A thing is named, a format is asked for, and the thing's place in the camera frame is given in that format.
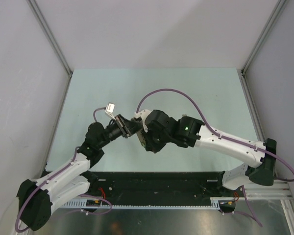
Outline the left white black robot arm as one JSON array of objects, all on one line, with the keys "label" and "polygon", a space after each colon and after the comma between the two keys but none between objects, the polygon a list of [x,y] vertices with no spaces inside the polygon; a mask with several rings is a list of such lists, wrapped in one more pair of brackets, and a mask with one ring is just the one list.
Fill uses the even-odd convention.
[{"label": "left white black robot arm", "polygon": [[42,178],[27,179],[21,183],[17,193],[19,212],[15,221],[15,231],[18,233],[26,231],[19,228],[20,221],[34,231],[43,227],[56,210],[56,202],[64,204],[80,194],[86,193],[89,196],[96,194],[98,183],[83,178],[79,190],[58,196],[61,189],[100,161],[104,155],[103,147],[118,137],[131,137],[142,129],[143,122],[140,117],[128,120],[122,115],[117,115],[106,127],[100,122],[90,124],[83,144],[75,148],[73,157],[65,164]]}]

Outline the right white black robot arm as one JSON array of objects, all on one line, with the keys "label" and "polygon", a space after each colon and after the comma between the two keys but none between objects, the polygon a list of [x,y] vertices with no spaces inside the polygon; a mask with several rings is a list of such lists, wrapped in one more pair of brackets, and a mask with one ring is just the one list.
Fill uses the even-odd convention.
[{"label": "right white black robot arm", "polygon": [[217,130],[211,132],[201,120],[188,116],[175,120],[160,110],[142,110],[137,116],[142,119],[141,142],[146,151],[157,153],[167,143],[173,143],[183,148],[207,148],[241,161],[242,165],[221,174],[216,184],[221,196],[228,196],[249,182],[261,186],[274,183],[274,140],[248,141]]}]

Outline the white remote control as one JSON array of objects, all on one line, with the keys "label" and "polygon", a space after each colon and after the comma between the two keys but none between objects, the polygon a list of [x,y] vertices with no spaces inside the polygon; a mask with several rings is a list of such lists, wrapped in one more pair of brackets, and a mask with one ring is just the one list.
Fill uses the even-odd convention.
[{"label": "white remote control", "polygon": [[146,147],[146,140],[145,140],[145,138],[144,138],[144,136],[143,136],[142,131],[137,132],[136,135],[137,135],[137,137],[138,137],[138,140],[139,140],[140,143],[141,143],[141,146],[142,146],[143,148],[145,148],[145,147]]}]

